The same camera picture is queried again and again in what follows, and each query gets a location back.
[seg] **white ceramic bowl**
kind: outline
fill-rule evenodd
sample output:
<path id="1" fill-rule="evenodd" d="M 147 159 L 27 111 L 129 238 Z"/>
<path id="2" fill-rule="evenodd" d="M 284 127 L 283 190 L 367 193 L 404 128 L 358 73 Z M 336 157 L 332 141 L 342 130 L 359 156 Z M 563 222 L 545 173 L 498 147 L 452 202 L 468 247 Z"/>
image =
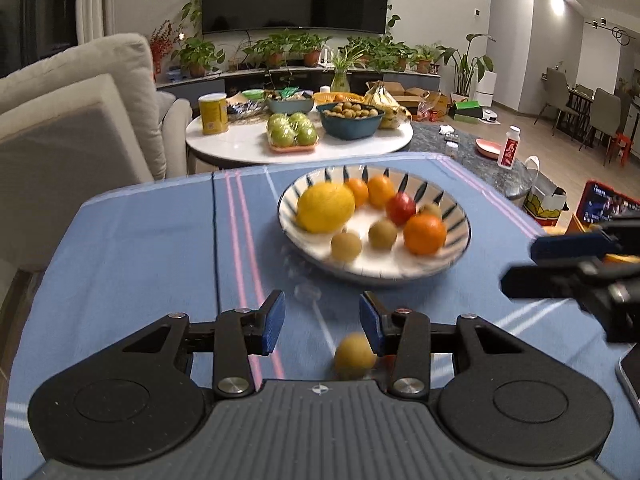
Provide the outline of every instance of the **white ceramic bowl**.
<path id="1" fill-rule="evenodd" d="M 436 203 L 443 212 L 442 221 L 447 226 L 447 241 L 434 256 L 415 256 L 404 247 L 402 232 L 391 252 L 377 251 L 369 245 L 369 227 L 385 216 L 384 211 L 364 205 L 356 210 L 346 228 L 356 232 L 362 240 L 360 256 L 350 264 L 331 258 L 333 235 L 311 234 L 296 224 L 298 199 L 315 183 L 331 180 L 344 182 L 348 178 L 362 178 L 386 174 L 398 191 L 415 199 L 420 209 L 427 203 Z M 401 171 L 374 166 L 336 166 L 312 171 L 289 186 L 278 202 L 278 220 L 282 230 L 303 256 L 321 269 L 344 280 L 365 285 L 401 285 L 442 272 L 455 264 L 471 242 L 471 225 L 464 210 L 446 191 L 422 178 Z"/>

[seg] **red bottle label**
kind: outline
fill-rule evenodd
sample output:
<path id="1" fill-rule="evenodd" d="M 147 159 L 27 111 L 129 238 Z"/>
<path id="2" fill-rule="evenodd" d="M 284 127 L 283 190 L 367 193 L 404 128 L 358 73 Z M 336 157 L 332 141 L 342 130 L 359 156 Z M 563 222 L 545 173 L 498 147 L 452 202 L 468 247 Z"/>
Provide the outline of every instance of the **red bottle label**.
<path id="1" fill-rule="evenodd" d="M 502 155 L 502 159 L 500 160 L 501 166 L 513 166 L 513 161 L 516 156 L 516 148 L 518 146 L 518 141 L 514 139 L 507 139 L 507 144 L 504 149 L 504 154 Z"/>

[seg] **sofa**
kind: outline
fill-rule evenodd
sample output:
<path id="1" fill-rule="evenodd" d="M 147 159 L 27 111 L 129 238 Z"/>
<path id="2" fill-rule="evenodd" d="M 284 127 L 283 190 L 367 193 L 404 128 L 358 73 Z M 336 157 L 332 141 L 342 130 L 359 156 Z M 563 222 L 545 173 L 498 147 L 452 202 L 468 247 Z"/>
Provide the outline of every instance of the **sofa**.
<path id="1" fill-rule="evenodd" d="M 117 34 L 0 79 L 0 258 L 45 269 L 100 193 L 185 176 L 185 100 L 157 92 L 146 39 Z"/>

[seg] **teal bowl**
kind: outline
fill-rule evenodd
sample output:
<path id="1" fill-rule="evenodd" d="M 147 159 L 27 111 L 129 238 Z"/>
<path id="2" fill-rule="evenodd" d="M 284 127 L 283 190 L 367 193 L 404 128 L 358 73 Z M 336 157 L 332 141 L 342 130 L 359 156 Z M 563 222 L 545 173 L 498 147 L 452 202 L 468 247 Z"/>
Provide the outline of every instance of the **teal bowl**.
<path id="1" fill-rule="evenodd" d="M 249 101 L 262 101 L 264 99 L 264 90 L 245 90 L 242 95 Z"/>
<path id="2" fill-rule="evenodd" d="M 365 119 L 343 119 L 341 117 L 328 117 L 322 112 L 325 110 L 332 110 L 336 103 L 329 103 L 327 105 L 320 105 L 317 110 L 320 112 L 320 120 L 322 121 L 322 127 L 324 130 L 337 139 L 342 140 L 358 140 L 372 137 L 382 122 L 385 113 L 383 110 L 376 108 L 375 106 L 362 105 L 367 109 L 375 108 L 378 110 L 376 117 L 367 117 Z"/>
<path id="3" fill-rule="evenodd" d="M 273 114 L 308 114 L 314 108 L 313 99 L 296 99 L 295 101 L 275 101 L 267 99 L 267 106 Z"/>

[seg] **yellow can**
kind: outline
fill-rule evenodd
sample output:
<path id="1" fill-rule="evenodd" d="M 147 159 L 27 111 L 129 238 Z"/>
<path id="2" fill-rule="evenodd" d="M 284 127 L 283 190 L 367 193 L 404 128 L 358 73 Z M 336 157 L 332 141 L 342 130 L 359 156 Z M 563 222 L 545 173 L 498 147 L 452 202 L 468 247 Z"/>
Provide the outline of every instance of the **yellow can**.
<path id="1" fill-rule="evenodd" d="M 229 119 L 226 115 L 226 94 L 203 95 L 198 99 L 200 115 L 202 117 L 202 133 L 215 135 L 229 129 Z"/>

